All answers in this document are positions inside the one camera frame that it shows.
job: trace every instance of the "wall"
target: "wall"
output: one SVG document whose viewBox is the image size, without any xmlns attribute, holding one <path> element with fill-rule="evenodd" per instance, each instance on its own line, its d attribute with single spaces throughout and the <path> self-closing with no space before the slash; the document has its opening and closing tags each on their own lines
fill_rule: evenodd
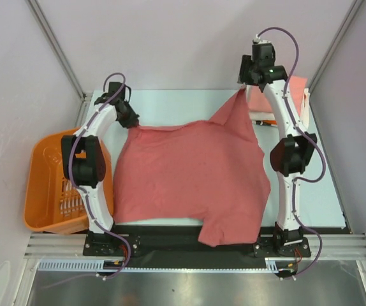
<svg viewBox="0 0 366 306">
<path fill-rule="evenodd" d="M 242 54 L 274 25 L 296 36 L 296 73 L 312 78 L 353 0 L 39 2 L 81 86 L 93 91 L 114 71 L 133 89 L 236 89 Z M 291 40 L 265 37 L 290 69 Z"/>
<path fill-rule="evenodd" d="M 22 215 L 31 149 L 72 127 L 78 106 L 26 2 L 0 0 L 0 264 L 10 262 L 3 305 L 17 286 L 30 235 Z"/>
<path fill-rule="evenodd" d="M 348 219 L 366 233 L 366 2 L 311 101 Z"/>
</svg>

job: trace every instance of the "red cloth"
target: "red cloth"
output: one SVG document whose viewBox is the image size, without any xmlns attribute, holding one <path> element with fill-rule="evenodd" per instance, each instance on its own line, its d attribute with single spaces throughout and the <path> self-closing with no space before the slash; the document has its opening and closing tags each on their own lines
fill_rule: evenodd
<svg viewBox="0 0 366 306">
<path fill-rule="evenodd" d="M 130 129 L 113 180 L 115 222 L 190 217 L 203 220 L 204 244 L 254 243 L 270 182 L 248 111 L 240 90 L 210 120 Z"/>
</svg>

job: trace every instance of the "cable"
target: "cable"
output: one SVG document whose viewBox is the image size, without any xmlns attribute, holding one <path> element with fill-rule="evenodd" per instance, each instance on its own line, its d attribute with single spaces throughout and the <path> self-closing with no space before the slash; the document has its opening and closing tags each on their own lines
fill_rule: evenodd
<svg viewBox="0 0 366 306">
<path fill-rule="evenodd" d="M 121 87 L 119 87 L 119 89 L 117 90 L 117 92 L 115 94 L 113 94 L 108 100 L 106 100 L 99 108 L 98 110 L 95 111 L 95 113 L 91 116 L 91 118 L 89 119 L 89 121 L 87 122 L 87 124 L 85 125 L 84 129 L 81 131 L 81 133 L 77 136 L 77 138 L 75 139 L 74 141 L 74 144 L 71 148 L 71 152 L 70 152 L 70 161 L 69 161 L 69 165 L 68 165 L 68 175 L 70 177 L 70 182 L 73 184 L 73 187 L 78 189 L 78 190 L 81 190 L 82 192 L 84 192 L 85 194 L 87 193 L 87 191 L 83 188 L 83 187 L 80 187 L 78 186 L 75 181 L 74 181 L 74 176 L 73 176 L 73 160 L 74 160 L 74 156 L 75 156 L 75 149 L 78 145 L 78 143 L 80 142 L 81 140 L 81 137 L 85 134 L 85 132 L 88 130 L 88 128 L 91 126 L 91 124 L 94 122 L 96 116 L 98 115 L 98 113 L 100 111 L 102 111 L 102 109 L 104 109 L 104 107 L 106 107 L 107 104 L 109 104 L 109 102 L 111 102 L 113 99 L 115 99 L 118 94 L 121 92 L 121 90 L 123 90 L 123 88 L 125 87 L 125 83 L 126 83 L 126 78 L 125 76 L 122 74 L 122 73 L 119 73 L 119 72 L 116 72 L 116 73 L 112 73 L 111 75 L 109 75 L 105 81 L 104 81 L 104 91 L 105 91 L 105 87 L 106 87 L 106 83 L 108 82 L 108 80 L 111 78 L 111 77 L 114 77 L 116 75 L 119 75 L 122 77 L 122 85 Z M 114 272 L 113 274 L 111 275 L 107 275 L 107 276 L 104 276 L 102 277 L 102 280 L 105 281 L 107 279 L 113 279 L 118 273 L 120 273 L 129 263 L 129 260 L 131 259 L 131 246 L 129 244 L 129 242 L 122 236 L 119 236 L 115 233 L 112 233 L 111 231 L 108 231 L 107 229 L 105 229 L 102 225 L 100 225 L 100 223 L 96 220 L 94 214 L 92 213 L 92 210 L 91 210 L 91 204 L 89 203 L 89 197 L 88 195 L 85 196 L 85 206 L 87 208 L 87 211 L 88 211 L 88 214 L 90 215 L 91 219 L 94 221 L 95 225 L 100 229 L 102 230 L 104 233 L 108 234 L 108 235 L 111 235 L 117 239 L 119 239 L 120 241 L 122 241 L 125 245 L 126 245 L 126 248 L 127 248 L 127 251 L 125 252 L 124 251 L 124 255 L 125 256 L 125 259 L 124 259 L 124 262 L 123 262 L 123 265 L 116 271 Z M 80 279 L 82 277 L 87 277 L 87 276 L 97 276 L 99 277 L 99 274 L 96 273 L 96 274 L 91 274 L 91 273 L 85 273 L 85 274 L 81 274 L 81 275 L 76 275 L 74 277 L 70 277 L 68 279 L 64 279 L 64 280 L 61 280 L 59 282 L 55 282 L 54 284 L 51 284 L 51 285 L 47 285 L 47 286 L 43 286 L 42 289 L 48 289 L 48 288 L 51 288 L 51 287 L 55 287 L 55 286 L 58 286 L 58 285 L 61 285 L 61 284 L 64 284 L 64 283 L 67 283 L 69 281 L 73 281 L 75 279 Z"/>
<path fill-rule="evenodd" d="M 308 178 L 304 178 L 304 177 L 295 177 L 293 180 L 293 187 L 292 187 L 292 213 L 295 217 L 295 220 L 297 221 L 297 223 L 302 227 L 302 229 L 304 229 L 305 231 L 308 231 L 309 233 L 315 234 L 318 239 L 319 239 L 319 249 L 318 249 L 318 253 L 316 254 L 314 260 L 309 264 L 309 266 L 307 266 L 305 269 L 303 269 L 302 271 L 298 272 L 297 275 L 303 274 L 306 271 L 308 271 L 308 269 L 310 269 L 313 265 L 315 265 L 318 262 L 318 259 L 322 253 L 322 248 L 323 248 L 323 240 L 321 235 L 315 231 L 312 228 L 307 227 L 306 225 L 304 225 L 302 223 L 302 221 L 299 219 L 298 217 L 298 213 L 296 211 L 296 184 L 298 182 L 298 180 L 303 180 L 304 182 L 308 182 L 308 183 L 316 183 L 319 182 L 326 173 L 326 159 L 325 156 L 323 155 L 321 149 L 319 148 L 319 146 L 313 141 L 312 138 L 310 138 L 308 135 L 306 135 L 298 126 L 298 122 L 296 121 L 292 111 L 291 111 L 291 107 L 289 105 L 289 101 L 288 101 L 288 95 L 287 95 L 287 90 L 288 90 L 288 85 L 289 85 L 289 81 L 291 80 L 291 76 L 293 75 L 293 72 L 295 71 L 296 65 L 298 64 L 298 60 L 299 60 L 299 46 L 298 46 L 298 42 L 296 41 L 295 37 L 288 32 L 287 30 L 281 28 L 281 27 L 268 27 L 265 30 L 261 31 L 258 35 L 257 38 L 259 38 L 262 34 L 271 31 L 271 30 L 276 30 L 276 31 L 280 31 L 283 32 L 285 34 L 287 34 L 291 40 L 293 41 L 294 45 L 295 45 L 295 61 L 292 65 L 291 71 L 289 73 L 288 79 L 285 81 L 285 85 L 284 85 L 284 101 L 285 101 L 285 106 L 286 109 L 289 113 L 289 116 L 291 117 L 292 123 L 294 125 L 294 128 L 298 131 L 299 134 L 301 134 L 311 145 L 313 145 L 313 147 L 316 149 L 316 151 L 318 152 L 320 158 L 321 158 L 321 162 L 322 162 L 322 172 L 320 174 L 320 176 L 314 180 L 308 179 Z"/>
</svg>

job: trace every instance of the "orange basket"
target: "orange basket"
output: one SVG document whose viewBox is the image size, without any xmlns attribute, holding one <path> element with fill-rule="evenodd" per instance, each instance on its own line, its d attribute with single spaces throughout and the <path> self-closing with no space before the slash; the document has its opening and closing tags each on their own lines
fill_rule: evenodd
<svg viewBox="0 0 366 306">
<path fill-rule="evenodd" d="M 27 183 L 24 223 L 33 231 L 72 234 L 88 228 L 88 217 L 78 191 L 64 178 L 61 138 L 77 129 L 50 135 L 33 148 Z M 101 143 L 106 163 L 103 188 L 110 214 L 113 214 L 111 158 Z"/>
</svg>

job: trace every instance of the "reflective metal floor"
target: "reflective metal floor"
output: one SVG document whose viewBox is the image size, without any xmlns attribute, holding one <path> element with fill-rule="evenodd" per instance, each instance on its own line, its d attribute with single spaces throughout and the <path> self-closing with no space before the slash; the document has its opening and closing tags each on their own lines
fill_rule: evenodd
<svg viewBox="0 0 366 306">
<path fill-rule="evenodd" d="M 42 289 L 74 275 L 38 272 L 27 306 L 366 305 L 355 261 L 320 261 L 297 281 L 272 274 L 129 272 L 107 282 L 82 277 Z"/>
</svg>

